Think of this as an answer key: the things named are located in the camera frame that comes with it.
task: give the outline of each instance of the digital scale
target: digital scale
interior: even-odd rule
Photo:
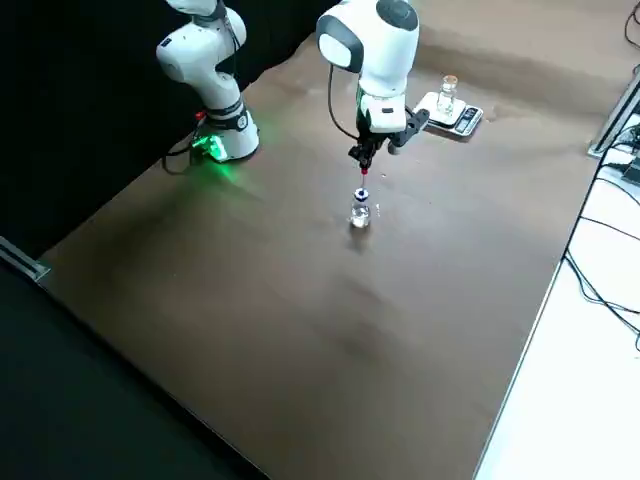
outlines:
[[[438,111],[437,92],[427,93],[416,105],[414,112],[421,109],[425,109],[431,114],[425,130],[435,129],[460,138],[469,137],[484,115],[481,108],[467,105],[466,102],[458,98],[453,104],[451,115],[443,114]]]

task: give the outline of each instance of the robotic arm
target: robotic arm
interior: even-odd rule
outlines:
[[[258,130],[233,76],[216,66],[234,55],[247,39],[240,16],[222,0],[167,0],[191,21],[167,36],[156,49],[166,75],[190,85],[206,108],[200,129],[207,151],[218,161],[243,158],[258,148]]]
[[[401,147],[426,125],[428,112],[407,122],[407,76],[418,48],[420,22],[404,0],[343,0],[316,24],[316,42],[332,66],[359,75],[358,145],[349,154],[369,168],[387,138]]]

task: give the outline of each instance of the green led light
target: green led light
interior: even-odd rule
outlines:
[[[200,137],[198,140],[191,144],[192,147],[199,147],[200,145],[204,145],[209,140],[209,137]]]
[[[235,169],[229,163],[207,162],[204,165],[203,171],[233,185],[235,185],[238,180]]]
[[[211,139],[211,145],[209,145],[209,155],[215,158],[218,161],[226,160],[229,158],[227,155],[227,150],[224,148],[222,144],[222,140],[217,135],[211,135],[209,137]]]
[[[227,149],[224,148],[222,139],[217,135],[203,135],[191,143],[192,147],[199,147],[215,160],[222,162],[229,158]]]

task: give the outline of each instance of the white table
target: white table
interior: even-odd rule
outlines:
[[[603,163],[628,163],[612,150]],[[605,168],[640,200],[640,188]],[[640,207],[596,181],[583,215],[640,237]],[[640,242],[578,220],[569,250],[603,298],[640,310]],[[640,327],[640,317],[624,314]],[[640,479],[640,352],[560,262],[476,470],[476,480]]]

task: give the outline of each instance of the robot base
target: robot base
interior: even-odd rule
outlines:
[[[246,158],[253,154],[260,144],[258,127],[248,111],[242,116],[238,127],[241,129],[221,128],[207,117],[198,129],[198,135],[191,146],[220,163]]]

